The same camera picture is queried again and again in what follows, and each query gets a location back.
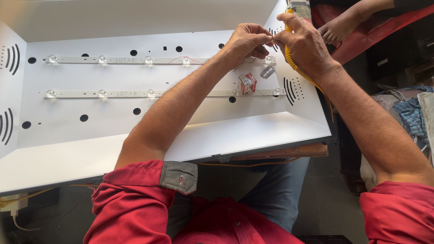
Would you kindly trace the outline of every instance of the yellow tool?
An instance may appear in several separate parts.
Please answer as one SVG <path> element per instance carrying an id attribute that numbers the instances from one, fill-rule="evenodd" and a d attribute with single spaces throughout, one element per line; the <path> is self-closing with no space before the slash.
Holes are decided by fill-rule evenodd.
<path id="1" fill-rule="evenodd" d="M 288 0 L 288 7 L 286 8 L 285 13 L 294 13 L 294 6 L 292 5 L 291 0 Z M 285 30 L 289 32 L 293 31 L 287 23 L 285 23 Z M 329 98 L 315 81 L 313 81 L 311 78 L 309 78 L 307 75 L 303 74 L 303 72 L 299 70 L 298 66 L 294 63 L 293 58 L 291 57 L 291 50 L 289 49 L 288 45 L 285 45 L 285 58 L 293 70 L 297 71 L 306 80 L 312 82 L 324 94 L 324 97 L 326 98 L 325 101 L 327 102 L 327 106 L 329 108 L 330 116 L 333 122 L 333 111 L 332 111 L 332 105 L 330 103 Z"/>

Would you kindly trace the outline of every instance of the wooden table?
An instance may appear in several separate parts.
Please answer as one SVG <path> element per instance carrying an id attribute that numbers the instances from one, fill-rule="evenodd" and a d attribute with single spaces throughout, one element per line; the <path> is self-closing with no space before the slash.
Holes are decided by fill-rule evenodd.
<path id="1" fill-rule="evenodd" d="M 292 148 L 278 149 L 268 152 L 253 153 L 231 158 L 232 160 L 256 160 L 266 158 L 294 158 L 294 157 L 326 157 L 329 155 L 327 145 L 314 143 Z"/>

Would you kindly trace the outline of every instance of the hand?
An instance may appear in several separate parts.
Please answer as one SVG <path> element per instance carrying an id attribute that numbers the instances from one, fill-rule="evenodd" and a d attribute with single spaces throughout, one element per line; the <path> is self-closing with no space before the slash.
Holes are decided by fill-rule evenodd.
<path id="1" fill-rule="evenodd" d="M 291 50 L 291 56 L 299 69 L 313 80 L 320 79 L 331 71 L 337 63 L 327 51 L 321 34 L 312 24 L 292 13 L 282 13 L 277 20 L 283 21 L 295 33 L 281 31 L 274 36 L 274 42 L 285 56 L 285 44 Z"/>
<path id="2" fill-rule="evenodd" d="M 258 24 L 239 24 L 222 51 L 230 55 L 230 66 L 235 69 L 243 63 L 245 57 L 264 59 L 269 52 L 262 45 L 272 47 L 272 40 L 273 35 Z"/>

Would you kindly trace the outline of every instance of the red shirt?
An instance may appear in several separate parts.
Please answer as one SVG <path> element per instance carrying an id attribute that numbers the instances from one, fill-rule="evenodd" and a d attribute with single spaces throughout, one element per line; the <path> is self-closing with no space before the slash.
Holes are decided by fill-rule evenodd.
<path id="1" fill-rule="evenodd" d="M 175 190 L 159 187 L 163 161 L 130 164 L 104 176 L 92 196 L 96 219 L 84 243 L 302 244 L 261 213 L 231 198 L 194 198 L 190 223 L 170 240 Z M 360 197 L 370 244 L 434 243 L 434 188 L 386 181 Z"/>

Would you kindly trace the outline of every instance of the red wire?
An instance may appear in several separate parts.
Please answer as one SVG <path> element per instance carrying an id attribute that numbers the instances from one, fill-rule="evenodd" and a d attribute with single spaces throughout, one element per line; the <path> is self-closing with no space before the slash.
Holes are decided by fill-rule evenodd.
<path id="1" fill-rule="evenodd" d="M 181 56 L 181 57 L 178 57 L 178 58 L 175 58 L 175 59 L 179 59 L 179 58 L 189 58 L 189 57 L 187 57 L 187 56 Z"/>

